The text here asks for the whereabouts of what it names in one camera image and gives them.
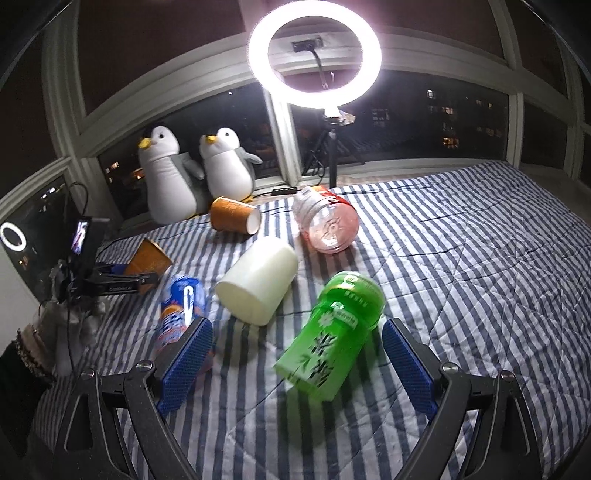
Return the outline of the left gloved hand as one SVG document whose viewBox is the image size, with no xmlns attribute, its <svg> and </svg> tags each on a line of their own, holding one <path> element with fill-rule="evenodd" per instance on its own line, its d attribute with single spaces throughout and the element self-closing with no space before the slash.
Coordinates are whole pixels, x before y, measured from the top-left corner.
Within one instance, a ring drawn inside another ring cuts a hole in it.
<svg viewBox="0 0 591 480">
<path fill-rule="evenodd" d="M 75 373 L 84 351 L 96 342 L 109 302 L 104 297 L 59 300 L 68 284 L 63 261 L 51 269 L 49 279 L 51 297 L 43 304 L 35 328 L 49 355 L 50 370 L 65 377 Z"/>
</svg>

